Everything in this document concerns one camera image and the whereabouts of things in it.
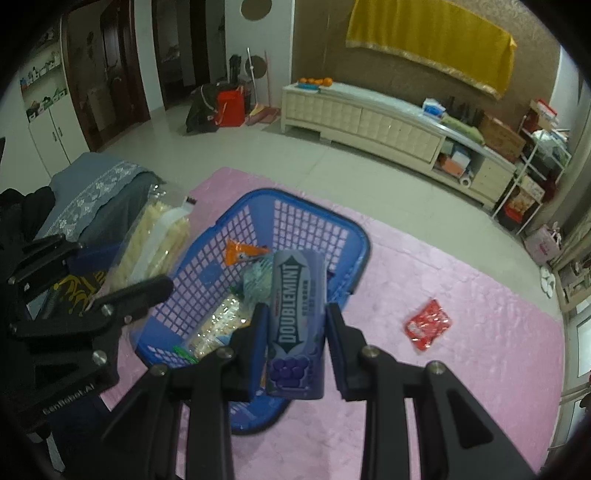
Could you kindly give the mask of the green-edged cracker pack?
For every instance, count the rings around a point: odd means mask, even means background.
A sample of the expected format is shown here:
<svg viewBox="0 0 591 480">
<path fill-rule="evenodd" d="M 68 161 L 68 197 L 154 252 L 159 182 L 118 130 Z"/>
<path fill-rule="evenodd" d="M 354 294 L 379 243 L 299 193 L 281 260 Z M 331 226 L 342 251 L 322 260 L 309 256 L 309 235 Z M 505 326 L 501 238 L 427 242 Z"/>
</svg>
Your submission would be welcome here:
<svg viewBox="0 0 591 480">
<path fill-rule="evenodd" d="M 249 326 L 252 311 L 233 294 L 204 317 L 187 339 L 173 351 L 190 363 L 197 363 L 214 350 L 229 345 L 236 330 Z"/>
</svg>

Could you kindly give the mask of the small red snack packet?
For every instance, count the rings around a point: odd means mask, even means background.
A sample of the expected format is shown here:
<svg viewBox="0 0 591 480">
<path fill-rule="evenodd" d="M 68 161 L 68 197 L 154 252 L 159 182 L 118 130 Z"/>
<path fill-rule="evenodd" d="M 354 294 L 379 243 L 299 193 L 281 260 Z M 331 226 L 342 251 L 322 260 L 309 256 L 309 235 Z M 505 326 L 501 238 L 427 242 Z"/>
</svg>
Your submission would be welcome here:
<svg viewBox="0 0 591 480">
<path fill-rule="evenodd" d="M 431 299 L 405 323 L 404 332 L 417 350 L 425 352 L 451 326 L 452 320 L 439 301 Z"/>
</svg>

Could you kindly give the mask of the orange snack bar wrapper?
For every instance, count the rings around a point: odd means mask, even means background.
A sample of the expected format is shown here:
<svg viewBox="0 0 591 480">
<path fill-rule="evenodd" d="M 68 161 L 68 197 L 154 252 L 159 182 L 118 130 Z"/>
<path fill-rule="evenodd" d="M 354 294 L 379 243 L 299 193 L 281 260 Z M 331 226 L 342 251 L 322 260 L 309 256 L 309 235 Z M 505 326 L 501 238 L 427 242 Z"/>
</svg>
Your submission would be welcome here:
<svg viewBox="0 0 591 480">
<path fill-rule="evenodd" d="M 232 266 L 243 262 L 252 262 L 270 253 L 270 249 L 236 242 L 228 239 L 224 250 L 224 263 Z"/>
</svg>

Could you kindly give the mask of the teal striped clear snack bag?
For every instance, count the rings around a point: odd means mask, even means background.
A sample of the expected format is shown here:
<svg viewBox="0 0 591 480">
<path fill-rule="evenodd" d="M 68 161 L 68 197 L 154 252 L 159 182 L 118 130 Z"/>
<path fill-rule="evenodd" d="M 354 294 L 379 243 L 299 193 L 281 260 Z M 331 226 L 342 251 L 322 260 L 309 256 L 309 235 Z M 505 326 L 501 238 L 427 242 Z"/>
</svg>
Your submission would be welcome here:
<svg viewBox="0 0 591 480">
<path fill-rule="evenodd" d="M 273 255 L 252 262 L 242 272 L 242 310 L 252 314 L 259 303 L 270 306 L 273 289 Z"/>
</svg>

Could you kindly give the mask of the blue Doublemint gum pack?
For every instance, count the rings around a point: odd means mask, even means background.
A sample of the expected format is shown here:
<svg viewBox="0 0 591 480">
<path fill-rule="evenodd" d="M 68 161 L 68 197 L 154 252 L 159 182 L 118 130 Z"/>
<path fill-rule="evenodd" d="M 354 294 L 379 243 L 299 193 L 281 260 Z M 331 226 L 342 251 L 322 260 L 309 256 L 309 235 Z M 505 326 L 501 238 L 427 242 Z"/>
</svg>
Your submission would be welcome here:
<svg viewBox="0 0 591 480">
<path fill-rule="evenodd" d="M 281 250 L 273 256 L 267 329 L 266 392 L 290 400 L 318 400 L 325 387 L 325 256 Z"/>
</svg>

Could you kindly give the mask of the blue plastic basket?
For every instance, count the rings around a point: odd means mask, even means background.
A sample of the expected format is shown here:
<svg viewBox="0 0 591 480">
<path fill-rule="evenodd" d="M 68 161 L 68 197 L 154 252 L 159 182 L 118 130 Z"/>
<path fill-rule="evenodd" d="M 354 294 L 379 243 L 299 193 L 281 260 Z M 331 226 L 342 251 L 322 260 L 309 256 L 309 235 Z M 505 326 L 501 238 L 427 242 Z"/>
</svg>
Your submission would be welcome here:
<svg viewBox="0 0 591 480">
<path fill-rule="evenodd" d="M 233 433 L 266 430 L 290 401 L 322 397 L 325 305 L 346 305 L 369 259 L 356 222 L 277 189 L 247 193 L 188 247 L 136 353 L 148 366 L 195 363 L 228 345 L 256 304 L 270 306 L 259 390 L 230 407 Z"/>
</svg>

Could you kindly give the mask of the pink quilted table cover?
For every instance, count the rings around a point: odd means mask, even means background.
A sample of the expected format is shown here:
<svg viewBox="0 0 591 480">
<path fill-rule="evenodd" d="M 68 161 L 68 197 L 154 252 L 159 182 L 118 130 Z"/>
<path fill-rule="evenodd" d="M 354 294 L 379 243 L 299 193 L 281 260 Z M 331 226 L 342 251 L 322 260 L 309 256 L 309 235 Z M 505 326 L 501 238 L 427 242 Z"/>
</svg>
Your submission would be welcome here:
<svg viewBox="0 0 591 480">
<path fill-rule="evenodd" d="M 342 202 L 322 206 L 358 223 L 370 260 L 344 319 L 398 361 L 445 363 L 504 430 L 533 469 L 546 458 L 564 376 L 560 320 L 486 274 Z M 431 299 L 452 326 L 425 352 L 405 323 Z M 269 430 L 232 440 L 239 479 L 356 479 L 365 407 L 325 380 L 317 401 L 297 401 Z"/>
</svg>

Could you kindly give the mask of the white slippers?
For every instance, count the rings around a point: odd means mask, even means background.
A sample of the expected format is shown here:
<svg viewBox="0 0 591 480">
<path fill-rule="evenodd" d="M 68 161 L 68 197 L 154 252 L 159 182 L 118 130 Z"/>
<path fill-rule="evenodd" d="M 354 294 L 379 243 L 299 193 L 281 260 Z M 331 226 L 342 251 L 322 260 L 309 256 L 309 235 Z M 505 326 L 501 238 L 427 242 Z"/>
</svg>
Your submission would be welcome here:
<svg viewBox="0 0 591 480">
<path fill-rule="evenodd" d="M 556 277 L 547 266 L 540 267 L 540 285 L 546 296 L 552 299 L 556 290 Z"/>
</svg>

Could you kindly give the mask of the black bag on floor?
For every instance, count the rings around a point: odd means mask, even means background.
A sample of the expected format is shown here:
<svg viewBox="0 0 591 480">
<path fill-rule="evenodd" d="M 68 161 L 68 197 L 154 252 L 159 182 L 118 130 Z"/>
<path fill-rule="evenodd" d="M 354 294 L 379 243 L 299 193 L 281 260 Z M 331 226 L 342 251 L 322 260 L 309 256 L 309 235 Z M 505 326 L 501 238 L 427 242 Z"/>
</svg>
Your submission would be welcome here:
<svg viewBox="0 0 591 480">
<path fill-rule="evenodd" d="M 187 134 L 215 132 L 217 115 L 217 89 L 214 84 L 201 85 L 193 92 L 192 103 L 185 120 Z"/>
</svg>

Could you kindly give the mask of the pink tote bag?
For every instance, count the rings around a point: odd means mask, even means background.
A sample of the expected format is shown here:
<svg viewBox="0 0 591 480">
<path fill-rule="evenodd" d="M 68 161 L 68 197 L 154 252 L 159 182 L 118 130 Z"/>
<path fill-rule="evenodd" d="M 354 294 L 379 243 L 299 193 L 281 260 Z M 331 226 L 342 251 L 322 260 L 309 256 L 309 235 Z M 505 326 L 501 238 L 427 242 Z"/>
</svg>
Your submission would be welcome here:
<svg viewBox="0 0 591 480">
<path fill-rule="evenodd" d="M 525 239 L 524 246 L 538 266 L 557 258 L 562 249 L 562 235 L 558 223 L 554 222 L 551 226 L 542 225 Z"/>
</svg>

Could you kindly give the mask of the dark wooden door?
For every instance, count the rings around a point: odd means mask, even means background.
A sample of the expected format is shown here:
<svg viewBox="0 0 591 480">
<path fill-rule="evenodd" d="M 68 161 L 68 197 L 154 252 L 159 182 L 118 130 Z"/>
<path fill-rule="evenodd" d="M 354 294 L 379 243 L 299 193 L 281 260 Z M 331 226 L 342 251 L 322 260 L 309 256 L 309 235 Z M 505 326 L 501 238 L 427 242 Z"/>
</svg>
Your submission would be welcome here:
<svg viewBox="0 0 591 480">
<path fill-rule="evenodd" d="M 68 93 L 91 151 L 150 118 L 131 1 L 84 1 L 60 20 Z"/>
</svg>

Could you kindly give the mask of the red shopping bag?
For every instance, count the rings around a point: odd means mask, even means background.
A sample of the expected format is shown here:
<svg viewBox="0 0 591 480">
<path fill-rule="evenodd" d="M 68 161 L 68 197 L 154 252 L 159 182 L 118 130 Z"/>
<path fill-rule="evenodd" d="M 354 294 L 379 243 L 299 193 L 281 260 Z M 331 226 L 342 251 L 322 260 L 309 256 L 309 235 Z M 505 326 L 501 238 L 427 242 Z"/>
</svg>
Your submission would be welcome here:
<svg viewBox="0 0 591 480">
<path fill-rule="evenodd" d="M 214 121 L 218 127 L 239 127 L 245 121 L 245 98 L 242 87 L 220 91 L 217 94 L 217 113 Z"/>
</svg>

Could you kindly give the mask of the plate of oranges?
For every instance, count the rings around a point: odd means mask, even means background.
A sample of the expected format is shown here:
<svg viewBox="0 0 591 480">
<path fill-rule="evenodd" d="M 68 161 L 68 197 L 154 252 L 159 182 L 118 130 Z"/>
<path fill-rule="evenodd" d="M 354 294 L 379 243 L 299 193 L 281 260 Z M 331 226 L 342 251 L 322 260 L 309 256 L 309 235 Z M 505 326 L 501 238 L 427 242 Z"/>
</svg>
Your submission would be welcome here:
<svg viewBox="0 0 591 480">
<path fill-rule="evenodd" d="M 318 91 L 322 88 L 331 88 L 334 81 L 332 78 L 325 77 L 321 79 L 301 78 L 297 80 L 295 86 L 300 89 Z"/>
</svg>

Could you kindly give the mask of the white metal shelf rack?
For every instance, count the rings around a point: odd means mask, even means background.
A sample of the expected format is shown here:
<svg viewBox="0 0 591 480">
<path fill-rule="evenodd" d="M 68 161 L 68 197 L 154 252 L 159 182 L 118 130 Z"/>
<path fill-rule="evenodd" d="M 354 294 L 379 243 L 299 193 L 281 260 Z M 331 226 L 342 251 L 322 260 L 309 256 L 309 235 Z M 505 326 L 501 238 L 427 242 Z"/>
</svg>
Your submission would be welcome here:
<svg viewBox="0 0 591 480">
<path fill-rule="evenodd" d="M 492 218 L 510 234 L 525 234 L 541 208 L 557 192 L 572 154 L 568 132 L 558 128 L 558 113 L 542 99 L 532 100 L 518 134 L 524 140 L 516 158 L 516 170 L 497 202 Z"/>
</svg>

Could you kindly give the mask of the cardboard box on cabinet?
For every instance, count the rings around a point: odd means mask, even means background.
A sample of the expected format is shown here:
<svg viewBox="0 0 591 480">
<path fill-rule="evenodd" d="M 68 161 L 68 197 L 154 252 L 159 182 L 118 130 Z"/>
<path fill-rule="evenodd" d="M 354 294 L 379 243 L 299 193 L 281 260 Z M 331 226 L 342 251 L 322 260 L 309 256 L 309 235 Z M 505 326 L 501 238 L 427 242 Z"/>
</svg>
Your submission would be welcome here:
<svg viewBox="0 0 591 480">
<path fill-rule="evenodd" d="M 512 163 L 519 159 L 526 145 L 520 134 L 488 113 L 483 114 L 478 130 L 489 148 Z"/>
</svg>

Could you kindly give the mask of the green folded cloth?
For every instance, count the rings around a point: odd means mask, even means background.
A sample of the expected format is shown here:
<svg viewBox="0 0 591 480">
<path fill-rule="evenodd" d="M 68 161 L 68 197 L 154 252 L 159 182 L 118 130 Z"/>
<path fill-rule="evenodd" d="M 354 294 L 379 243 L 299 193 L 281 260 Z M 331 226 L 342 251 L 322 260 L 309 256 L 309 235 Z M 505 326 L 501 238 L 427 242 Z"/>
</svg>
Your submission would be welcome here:
<svg viewBox="0 0 591 480">
<path fill-rule="evenodd" d="M 441 124 L 464 135 L 481 146 L 486 144 L 482 133 L 476 127 L 470 126 L 449 115 L 448 113 L 443 114 L 441 118 Z"/>
</svg>

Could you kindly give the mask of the cream TV cabinet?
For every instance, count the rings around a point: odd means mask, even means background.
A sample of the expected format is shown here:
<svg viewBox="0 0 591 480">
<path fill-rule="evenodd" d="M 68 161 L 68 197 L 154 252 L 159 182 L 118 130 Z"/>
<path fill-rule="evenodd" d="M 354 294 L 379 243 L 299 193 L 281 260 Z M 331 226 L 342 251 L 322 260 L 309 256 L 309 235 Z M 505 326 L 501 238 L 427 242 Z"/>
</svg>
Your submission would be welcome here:
<svg viewBox="0 0 591 480">
<path fill-rule="evenodd" d="M 516 167 L 486 146 L 447 127 L 413 104 L 335 83 L 317 90 L 283 87 L 281 130 L 315 131 L 446 185 L 491 211 Z"/>
</svg>

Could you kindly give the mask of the blue tissue box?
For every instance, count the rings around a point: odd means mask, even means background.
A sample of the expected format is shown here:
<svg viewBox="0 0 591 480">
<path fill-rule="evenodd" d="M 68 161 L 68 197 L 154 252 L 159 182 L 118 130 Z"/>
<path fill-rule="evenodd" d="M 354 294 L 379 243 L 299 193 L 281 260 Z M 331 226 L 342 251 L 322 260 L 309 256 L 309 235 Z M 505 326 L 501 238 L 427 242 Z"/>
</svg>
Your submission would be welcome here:
<svg viewBox="0 0 591 480">
<path fill-rule="evenodd" d="M 422 104 L 423 113 L 436 119 L 442 119 L 446 108 L 436 99 L 426 98 Z"/>
</svg>

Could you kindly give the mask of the yellow cloth TV cover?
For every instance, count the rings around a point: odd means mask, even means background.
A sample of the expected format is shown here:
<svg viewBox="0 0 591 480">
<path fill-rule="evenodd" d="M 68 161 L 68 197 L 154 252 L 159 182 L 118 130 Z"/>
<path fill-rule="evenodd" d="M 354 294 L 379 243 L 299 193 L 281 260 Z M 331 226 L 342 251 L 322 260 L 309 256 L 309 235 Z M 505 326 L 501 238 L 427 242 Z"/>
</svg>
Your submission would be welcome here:
<svg viewBox="0 0 591 480">
<path fill-rule="evenodd" d="M 405 58 L 499 100 L 512 79 L 517 43 L 503 28 L 450 1 L 356 1 L 346 47 Z"/>
</svg>

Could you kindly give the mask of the white wall cupboard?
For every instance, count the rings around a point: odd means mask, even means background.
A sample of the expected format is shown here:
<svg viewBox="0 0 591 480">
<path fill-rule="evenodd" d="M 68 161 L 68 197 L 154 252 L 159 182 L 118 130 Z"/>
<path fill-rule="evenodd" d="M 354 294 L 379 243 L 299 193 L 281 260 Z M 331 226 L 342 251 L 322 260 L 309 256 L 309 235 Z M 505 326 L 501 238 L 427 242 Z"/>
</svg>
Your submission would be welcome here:
<svg viewBox="0 0 591 480">
<path fill-rule="evenodd" d="M 50 176 L 89 150 L 67 83 L 61 33 L 59 23 L 45 32 L 18 73 L 29 133 Z"/>
</svg>

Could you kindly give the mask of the round brown wall disc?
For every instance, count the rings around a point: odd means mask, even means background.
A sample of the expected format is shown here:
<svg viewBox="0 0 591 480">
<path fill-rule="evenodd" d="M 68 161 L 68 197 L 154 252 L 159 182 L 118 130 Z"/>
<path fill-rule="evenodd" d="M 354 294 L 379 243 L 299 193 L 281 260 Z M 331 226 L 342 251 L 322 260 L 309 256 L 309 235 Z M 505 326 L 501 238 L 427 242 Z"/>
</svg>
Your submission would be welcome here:
<svg viewBox="0 0 591 480">
<path fill-rule="evenodd" d="M 240 4 L 240 12 L 245 20 L 259 21 L 270 14 L 273 9 L 271 0 L 243 0 Z"/>
</svg>

